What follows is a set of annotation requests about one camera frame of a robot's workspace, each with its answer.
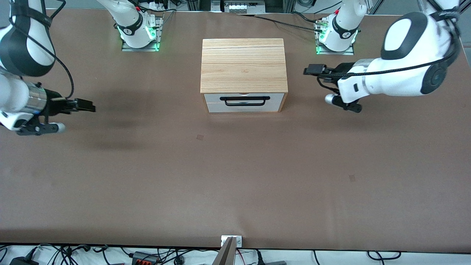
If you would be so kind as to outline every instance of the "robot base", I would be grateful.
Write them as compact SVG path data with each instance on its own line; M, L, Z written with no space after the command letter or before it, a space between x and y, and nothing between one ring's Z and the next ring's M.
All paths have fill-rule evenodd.
M163 26L163 17L156 17L155 18L156 29L155 30L149 29L150 36L153 36L153 34L156 36L155 40L151 41L148 45L139 49L131 48L124 41L122 41L121 51L159 51L160 41L162 37L162 26Z
M353 43L355 42L355 37L353 37L352 44L348 49L345 51L333 51L327 48L322 42L320 42L320 39L323 39L325 37L325 32L329 27L329 22L327 21L326 17L323 17L322 20L314 23L314 28L315 29L320 29L323 32L314 32L314 38L316 39L316 54L326 54L326 55L354 55L354 50L353 50Z

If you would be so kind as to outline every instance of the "drawer handle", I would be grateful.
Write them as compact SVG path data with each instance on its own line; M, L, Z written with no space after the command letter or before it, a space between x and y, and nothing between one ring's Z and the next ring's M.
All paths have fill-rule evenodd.
M270 99L270 97L220 97L220 100L223 100L226 106L229 107L240 107L240 106L263 106L265 105L265 102ZM228 103L228 101L234 101L234 100L243 100L243 101L248 101L248 100L263 100L261 103Z

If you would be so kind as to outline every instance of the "table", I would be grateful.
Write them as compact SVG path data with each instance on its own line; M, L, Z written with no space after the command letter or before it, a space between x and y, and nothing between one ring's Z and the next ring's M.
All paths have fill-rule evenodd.
M269 15L306 25L295 15ZM309 63L376 58L395 16L367 16L354 56L316 55L312 32L232 14L176 13L161 50L120 52L105 10L63 10L51 37L76 97L64 134L0 130L0 241L245 248L471 249L470 69L437 91L324 103ZM206 113L204 38L283 38L281 113ZM59 64L34 79L67 94Z

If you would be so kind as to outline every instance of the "wooden lid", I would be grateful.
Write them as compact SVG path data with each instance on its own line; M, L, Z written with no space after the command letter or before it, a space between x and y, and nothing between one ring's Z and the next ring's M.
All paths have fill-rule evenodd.
M204 39L201 93L287 93L283 39Z

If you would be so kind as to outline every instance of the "wooden box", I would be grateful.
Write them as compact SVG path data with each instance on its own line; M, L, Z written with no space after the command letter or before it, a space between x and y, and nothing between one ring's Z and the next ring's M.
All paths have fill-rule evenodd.
M283 39L204 39L201 95L217 112L279 112L288 93Z

